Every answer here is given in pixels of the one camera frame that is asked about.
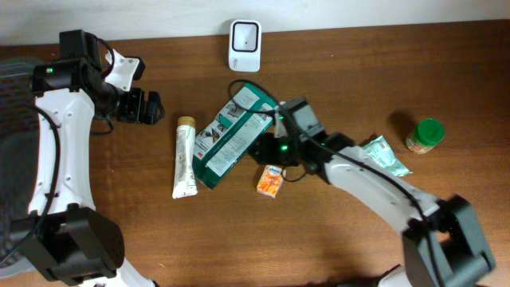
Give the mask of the white cream tube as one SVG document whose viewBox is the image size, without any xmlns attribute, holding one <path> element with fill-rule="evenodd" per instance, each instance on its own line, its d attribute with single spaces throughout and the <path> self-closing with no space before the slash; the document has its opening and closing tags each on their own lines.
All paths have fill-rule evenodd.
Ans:
<svg viewBox="0 0 510 287">
<path fill-rule="evenodd" d="M 173 199 L 194 196 L 198 193 L 193 170 L 195 124 L 195 118 L 191 116 L 178 118 Z"/>
</svg>

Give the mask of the green white wipes package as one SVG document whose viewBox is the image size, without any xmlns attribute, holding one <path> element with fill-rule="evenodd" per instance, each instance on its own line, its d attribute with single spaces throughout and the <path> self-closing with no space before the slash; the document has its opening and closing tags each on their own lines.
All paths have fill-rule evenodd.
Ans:
<svg viewBox="0 0 510 287">
<path fill-rule="evenodd" d="M 192 167 L 196 179 L 214 189 L 273 123 L 269 113 L 276 106 L 259 88 L 244 84 L 195 136 Z"/>
</svg>

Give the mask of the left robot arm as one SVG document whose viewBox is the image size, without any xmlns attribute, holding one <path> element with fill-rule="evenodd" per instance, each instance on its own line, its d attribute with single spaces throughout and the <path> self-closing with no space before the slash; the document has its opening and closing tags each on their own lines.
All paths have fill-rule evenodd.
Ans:
<svg viewBox="0 0 510 287">
<path fill-rule="evenodd" d="M 120 227 L 94 205 L 92 122 L 153 125 L 157 92 L 133 86 L 145 69 L 82 29 L 59 36 L 60 56 L 33 69 L 29 108 L 39 118 L 37 180 L 28 216 L 11 224 L 16 249 L 47 281 L 69 286 L 151 286 L 127 260 Z"/>
</svg>

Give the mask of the orange tissue pack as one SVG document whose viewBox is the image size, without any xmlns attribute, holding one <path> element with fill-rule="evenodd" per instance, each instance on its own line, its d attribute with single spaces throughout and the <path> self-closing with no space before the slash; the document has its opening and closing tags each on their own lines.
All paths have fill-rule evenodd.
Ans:
<svg viewBox="0 0 510 287">
<path fill-rule="evenodd" d="M 283 186 L 286 172 L 282 167 L 266 165 L 257 183 L 257 192 L 276 198 L 277 193 Z"/>
</svg>

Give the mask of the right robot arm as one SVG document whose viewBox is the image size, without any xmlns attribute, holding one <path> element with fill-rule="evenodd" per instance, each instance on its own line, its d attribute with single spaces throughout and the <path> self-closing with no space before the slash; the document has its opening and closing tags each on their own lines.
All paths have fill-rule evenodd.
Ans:
<svg viewBox="0 0 510 287">
<path fill-rule="evenodd" d="M 401 235 L 404 262 L 352 286 L 477 285 L 496 268 L 471 204 L 460 195 L 443 200 L 380 167 L 355 141 L 329 134 L 306 99 L 268 111 L 275 131 L 259 135 L 248 153 L 261 165 L 302 166 L 346 191 Z"/>
</svg>

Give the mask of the grey plastic basket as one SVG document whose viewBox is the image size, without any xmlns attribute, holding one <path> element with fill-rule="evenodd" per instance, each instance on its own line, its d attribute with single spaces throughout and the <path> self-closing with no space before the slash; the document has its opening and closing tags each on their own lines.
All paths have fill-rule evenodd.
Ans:
<svg viewBox="0 0 510 287">
<path fill-rule="evenodd" d="M 24 106 L 33 98 L 29 86 L 35 57 L 1 60 L 1 255 L 14 247 L 10 225 L 28 216 L 37 177 L 39 124 Z"/>
</svg>

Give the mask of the teal wipes pouch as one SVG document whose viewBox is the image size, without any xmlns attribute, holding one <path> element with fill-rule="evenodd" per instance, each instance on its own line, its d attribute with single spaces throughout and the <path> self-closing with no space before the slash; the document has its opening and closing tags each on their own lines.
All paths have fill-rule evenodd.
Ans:
<svg viewBox="0 0 510 287">
<path fill-rule="evenodd" d="M 393 175 L 403 177 L 411 174 L 411 171 L 396 157 L 383 136 L 379 136 L 364 145 L 363 150 L 380 167 L 388 170 Z"/>
</svg>

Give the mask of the white barcode scanner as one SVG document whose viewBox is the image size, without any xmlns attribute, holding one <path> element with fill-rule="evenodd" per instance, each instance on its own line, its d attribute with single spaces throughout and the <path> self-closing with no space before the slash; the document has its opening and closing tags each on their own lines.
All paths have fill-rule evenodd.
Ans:
<svg viewBox="0 0 510 287">
<path fill-rule="evenodd" d="M 234 72 L 258 72 L 261 68 L 261 23 L 237 19 L 232 21 L 229 31 L 229 68 Z"/>
</svg>

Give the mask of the green lid jar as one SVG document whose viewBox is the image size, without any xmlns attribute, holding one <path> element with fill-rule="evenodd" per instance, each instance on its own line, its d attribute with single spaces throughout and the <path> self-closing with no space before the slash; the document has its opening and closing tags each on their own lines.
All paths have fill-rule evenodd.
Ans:
<svg viewBox="0 0 510 287">
<path fill-rule="evenodd" d="M 417 154 L 425 154 L 436 147 L 445 137 L 444 125 L 427 118 L 418 123 L 406 137 L 406 147 Z"/>
</svg>

